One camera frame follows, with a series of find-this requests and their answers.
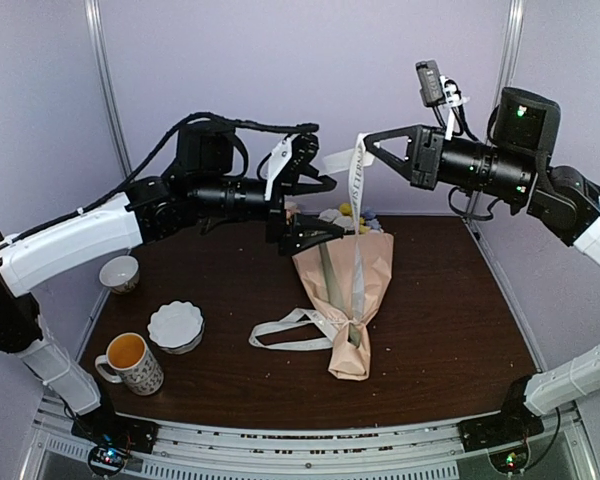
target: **table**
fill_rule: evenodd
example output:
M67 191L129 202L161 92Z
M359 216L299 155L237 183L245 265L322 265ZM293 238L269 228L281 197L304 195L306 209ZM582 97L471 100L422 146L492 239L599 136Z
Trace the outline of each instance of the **table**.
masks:
M112 295L81 364L116 335L148 339L151 313L198 305L202 343L183 356L153 346L165 384L143 398L110 385L119 412L201 425L331 429L404 425L498 410L509 384L535 372L517 324L458 218L384 217L395 236L393 279L369 327L371 376L337 380L330 352L274 352L248 344L254 325L311 304L289 258L264 243L264 225L193 229L136 249L140 285ZM316 336L305 329L302 338Z

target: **mug handle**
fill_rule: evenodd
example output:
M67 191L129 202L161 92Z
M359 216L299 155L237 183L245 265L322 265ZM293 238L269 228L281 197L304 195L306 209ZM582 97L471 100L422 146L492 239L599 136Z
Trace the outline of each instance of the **mug handle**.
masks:
M98 371L98 373L100 375L102 375L102 378L104 378L107 382L122 383L122 379L118 375L111 375L109 372L107 372L103 368L104 365L109 366L109 362L107 362L106 355L100 355L98 358L96 358L95 364L96 364L96 370Z

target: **white bowl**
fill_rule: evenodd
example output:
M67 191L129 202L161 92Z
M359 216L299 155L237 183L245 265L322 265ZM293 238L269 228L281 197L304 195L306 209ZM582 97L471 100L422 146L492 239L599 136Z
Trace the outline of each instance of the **white bowl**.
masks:
M202 341L204 319L200 309L189 302L162 305L151 315L149 338L167 353L190 352Z
M139 281L140 267L138 261L129 255L109 260L100 269L100 283L119 295L136 288Z

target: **mug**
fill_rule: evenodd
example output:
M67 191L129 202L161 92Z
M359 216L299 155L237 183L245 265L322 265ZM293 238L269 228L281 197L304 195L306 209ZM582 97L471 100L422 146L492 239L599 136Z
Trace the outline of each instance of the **mug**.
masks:
M123 333L111 340L106 355L96 358L96 370L111 383L124 383L136 395L151 395L164 382L164 372L147 342L137 333ZM108 373L104 365L113 369Z

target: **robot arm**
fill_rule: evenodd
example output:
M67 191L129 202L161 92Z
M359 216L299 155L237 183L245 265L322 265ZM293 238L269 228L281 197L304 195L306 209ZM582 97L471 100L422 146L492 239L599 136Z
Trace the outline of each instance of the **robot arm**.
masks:
M421 62L416 69L425 106L448 104L449 80L439 75L435 62ZM489 119L493 146L450 135L439 112L436 118L440 127L414 125L370 134L365 147L414 187L433 190L439 182L453 185L450 205L453 193L460 190L467 195L475 191L492 195L509 204L512 215L526 206L529 215L567 246L600 266L600 186L572 167L549 166L560 122L557 103L504 88ZM467 131L464 114L458 120ZM407 140L404 157L379 145L400 137ZM459 213L474 220L492 217ZM564 365L514 382L499 414L462 422L465 449L489 448L541 433L538 416L599 389L600 344Z
M285 209L285 195L329 191L336 185L310 165L318 150L312 132L317 125L266 127L214 115L204 117L211 121L189 124L191 118L198 117L187 117L172 129L178 133L176 158L161 176L135 180L136 171L84 210L19 235L5 238L0 233L0 351L19 357L58 393L79 418L80 430L90 431L90 439L144 439L147 434L115 414L104 388L55 341L30 293L34 287L102 255L160 241L198 222L203 223L201 233L221 223L266 222L265 240L277 243L281 255L344 234L312 217L288 216ZM248 156L236 126L286 133L261 164L268 162L266 180L245 178ZM244 159L238 176L228 175L234 148ZM315 182L301 183L302 175ZM212 218L220 221L211 225Z

